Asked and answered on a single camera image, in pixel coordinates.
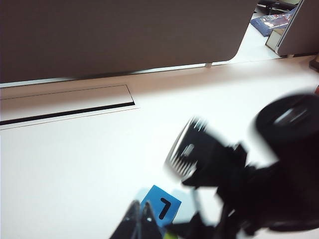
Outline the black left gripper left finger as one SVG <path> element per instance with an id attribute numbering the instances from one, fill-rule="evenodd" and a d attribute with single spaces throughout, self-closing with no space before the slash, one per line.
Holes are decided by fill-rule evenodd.
<path id="1" fill-rule="evenodd" d="M 140 203 L 133 200 L 127 208 L 122 220 L 110 236 L 110 239 L 140 238 Z"/>

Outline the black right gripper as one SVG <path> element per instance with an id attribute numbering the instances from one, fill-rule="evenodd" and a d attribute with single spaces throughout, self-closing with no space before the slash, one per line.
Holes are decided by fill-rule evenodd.
<path id="1" fill-rule="evenodd" d="M 247 151 L 238 143 L 225 146 L 206 129 L 205 120 L 192 117 L 177 136 L 165 160 L 185 186 L 218 186 L 228 216 L 222 235 L 240 230 L 252 236 L 261 228 L 277 232 L 317 229 L 319 212 L 302 201 L 288 183 L 278 162 L 257 169 L 246 166 Z"/>

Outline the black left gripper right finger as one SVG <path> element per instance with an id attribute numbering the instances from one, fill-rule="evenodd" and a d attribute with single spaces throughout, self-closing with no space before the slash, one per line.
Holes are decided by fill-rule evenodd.
<path id="1" fill-rule="evenodd" d="M 161 239 L 162 235 L 157 225 L 150 201 L 144 204 L 137 222 L 137 239 Z"/>

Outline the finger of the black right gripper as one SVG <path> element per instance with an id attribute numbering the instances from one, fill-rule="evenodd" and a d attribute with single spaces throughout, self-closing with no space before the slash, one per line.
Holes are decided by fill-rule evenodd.
<path id="1" fill-rule="evenodd" d="M 200 212 L 193 215 L 189 222 L 171 223 L 165 226 L 165 229 L 178 236 L 214 236 L 218 227 L 206 225 Z"/>

